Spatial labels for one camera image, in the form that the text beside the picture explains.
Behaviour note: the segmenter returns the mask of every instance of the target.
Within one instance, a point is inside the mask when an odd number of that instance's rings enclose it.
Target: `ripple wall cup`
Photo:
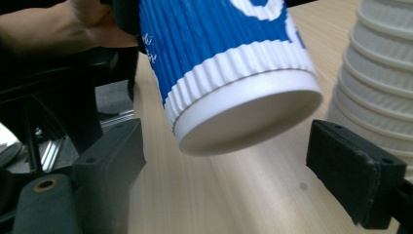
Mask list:
[[[316,72],[282,0],[140,1],[147,56],[179,148],[235,151],[303,121]]]

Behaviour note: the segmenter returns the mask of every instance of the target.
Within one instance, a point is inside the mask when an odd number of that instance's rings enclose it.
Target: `stacked paper cups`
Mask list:
[[[326,119],[406,164],[413,181],[413,1],[363,0]]]

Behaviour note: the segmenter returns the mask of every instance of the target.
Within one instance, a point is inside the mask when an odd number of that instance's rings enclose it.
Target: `light wood surface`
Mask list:
[[[306,121],[248,149],[182,155],[155,78],[140,57],[135,90],[147,165],[131,193],[130,233],[395,233],[354,226],[305,165],[311,121],[323,119],[359,0],[319,0],[291,8],[318,70],[324,101]]]

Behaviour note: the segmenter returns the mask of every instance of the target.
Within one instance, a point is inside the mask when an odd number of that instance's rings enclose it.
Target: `black bracket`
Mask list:
[[[24,186],[13,233],[128,233],[130,190],[145,164],[140,121],[113,127],[67,173]]]
[[[413,185],[394,155],[340,125],[314,120],[307,166],[355,224],[387,229],[393,216],[397,233],[413,233]]]

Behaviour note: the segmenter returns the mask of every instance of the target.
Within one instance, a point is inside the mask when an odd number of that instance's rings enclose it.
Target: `cup bottom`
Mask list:
[[[321,103],[313,74],[275,70],[245,77],[202,97],[177,119],[183,153],[213,155],[274,137],[303,121]]]

